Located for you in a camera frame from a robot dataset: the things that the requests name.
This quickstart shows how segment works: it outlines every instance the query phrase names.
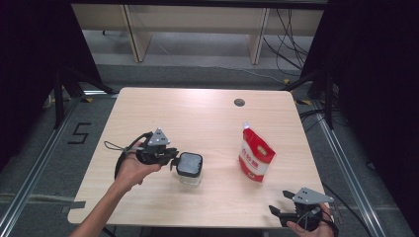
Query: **wooden table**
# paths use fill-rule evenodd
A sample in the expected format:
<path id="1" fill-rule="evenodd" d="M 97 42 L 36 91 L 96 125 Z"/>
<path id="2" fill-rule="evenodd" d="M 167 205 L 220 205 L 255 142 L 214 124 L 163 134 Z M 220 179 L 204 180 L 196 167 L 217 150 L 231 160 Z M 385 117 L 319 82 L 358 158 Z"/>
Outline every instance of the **wooden table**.
<path id="1" fill-rule="evenodd" d="M 236 99 L 245 105 L 236 106 Z M 263 184 L 248 179 L 239 165 L 245 121 L 277 152 Z M 121 152 L 104 141 L 127 146 L 157 127 L 171 140 L 169 147 L 204 157 L 202 182 L 181 184 L 176 170 L 162 167 L 126 194 L 109 224 L 281 227 L 268 205 L 293 212 L 283 190 L 308 187 L 324 193 L 289 92 L 124 88 L 75 199 L 86 201 L 85 207 L 72 209 L 70 222 L 81 223 L 113 182 Z"/>

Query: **human hand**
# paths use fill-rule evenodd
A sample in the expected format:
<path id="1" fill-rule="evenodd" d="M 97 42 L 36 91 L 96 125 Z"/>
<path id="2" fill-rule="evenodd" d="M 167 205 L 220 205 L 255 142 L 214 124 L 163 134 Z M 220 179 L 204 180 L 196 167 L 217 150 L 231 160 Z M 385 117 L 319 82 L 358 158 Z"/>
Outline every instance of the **human hand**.
<path id="1" fill-rule="evenodd" d="M 140 144 L 141 142 L 137 142 L 134 146 L 139 146 Z M 120 166 L 115 184 L 126 193 L 133 186 L 141 185 L 147 175 L 159 171 L 160 168 L 159 164 L 142 164 L 136 159 L 135 151 L 130 151 Z"/>
<path id="2" fill-rule="evenodd" d="M 324 204 L 320 204 L 320 208 L 322 210 L 322 219 L 331 221 L 330 216 L 331 212 L 330 209 Z M 306 231 L 297 223 L 292 221 L 287 221 L 287 227 L 293 231 L 299 237 L 333 237 L 333 229 L 323 220 L 320 220 L 318 227 L 313 231 Z"/>

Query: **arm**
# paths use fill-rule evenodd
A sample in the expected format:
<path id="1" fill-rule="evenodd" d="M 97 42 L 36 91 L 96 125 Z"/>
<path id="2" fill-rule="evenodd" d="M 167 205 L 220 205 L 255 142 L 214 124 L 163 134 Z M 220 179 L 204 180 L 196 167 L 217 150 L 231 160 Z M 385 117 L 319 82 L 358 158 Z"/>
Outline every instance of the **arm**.
<path id="1" fill-rule="evenodd" d="M 330 209 L 327 208 L 327 206 L 322 203 L 320 205 L 321 210 L 323 212 L 323 219 L 327 221 L 331 221 L 330 216 L 331 212 Z M 298 224 L 288 221 L 287 226 L 299 237 L 333 237 L 333 229 L 324 221 L 320 221 L 318 224 L 317 229 L 308 232 L 304 229 L 302 229 Z"/>
<path id="2" fill-rule="evenodd" d="M 129 153 L 108 191 L 70 236 L 99 236 L 123 196 L 134 185 L 141 185 L 147 175 L 159 170 L 160 165 L 144 165 L 134 153 Z"/>

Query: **gray floor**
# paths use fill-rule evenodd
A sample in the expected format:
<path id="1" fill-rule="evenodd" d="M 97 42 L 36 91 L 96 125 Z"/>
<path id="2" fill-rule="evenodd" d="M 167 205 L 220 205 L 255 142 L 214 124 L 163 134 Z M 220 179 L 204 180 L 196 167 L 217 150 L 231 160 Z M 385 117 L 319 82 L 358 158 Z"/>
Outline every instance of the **gray floor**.
<path id="1" fill-rule="evenodd" d="M 284 75 L 277 69 L 276 56 L 264 45 L 258 65 L 252 65 L 248 56 L 245 36 L 200 34 L 155 34 L 144 61 L 135 63 L 125 33 L 85 32 L 94 59 L 104 82 L 119 89 L 123 86 L 141 87 L 212 87 L 235 89 L 278 90 L 281 82 L 297 77 Z M 267 37 L 274 46 L 276 36 Z M 295 38 L 298 44 L 309 49 L 311 38 Z M 282 54 L 297 63 L 291 50 Z M 295 68 L 284 60 L 279 66 L 287 72 Z M 293 91 L 296 100 L 305 100 L 309 84 Z M 66 214 L 74 199 L 83 175 L 89 165 L 97 141 L 111 112 L 115 99 L 95 98 L 91 103 L 80 103 L 68 121 L 58 145 L 35 186 L 10 236 L 67 236 L 75 227 L 68 223 Z M 297 105 L 300 113 L 313 110 L 311 105 Z M 335 133 L 342 144 L 361 186 L 377 212 L 386 236 L 414 236 L 403 216 L 374 170 L 368 169 L 365 155 L 351 128 L 340 113 L 334 113 Z M 43 146 L 52 133 L 54 108 L 44 110 L 37 125 L 27 138 L 25 146 L 0 174 L 0 208 L 6 210 L 13 195 L 19 190 L 34 166 Z M 80 132 L 89 133 L 86 142 L 72 133 L 79 122 Z M 342 175 L 335 155 L 326 140 L 316 116 L 303 122 L 321 180 L 360 215 L 360 209 Z M 340 236 L 368 236 L 354 215 L 336 201 L 332 206 Z M 140 227 L 109 226 L 117 236 L 138 236 Z M 294 236 L 289 229 L 268 230 L 269 236 Z"/>

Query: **snack bag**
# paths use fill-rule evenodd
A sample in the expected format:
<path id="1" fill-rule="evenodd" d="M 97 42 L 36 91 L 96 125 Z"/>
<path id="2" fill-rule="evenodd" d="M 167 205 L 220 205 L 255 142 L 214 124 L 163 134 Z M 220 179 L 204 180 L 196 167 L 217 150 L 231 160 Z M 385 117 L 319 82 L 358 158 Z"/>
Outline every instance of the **snack bag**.
<path id="1" fill-rule="evenodd" d="M 243 125 L 243 143 L 239 154 L 241 169 L 251 180 L 261 182 L 269 164 L 275 157 L 275 151 L 245 122 Z"/>

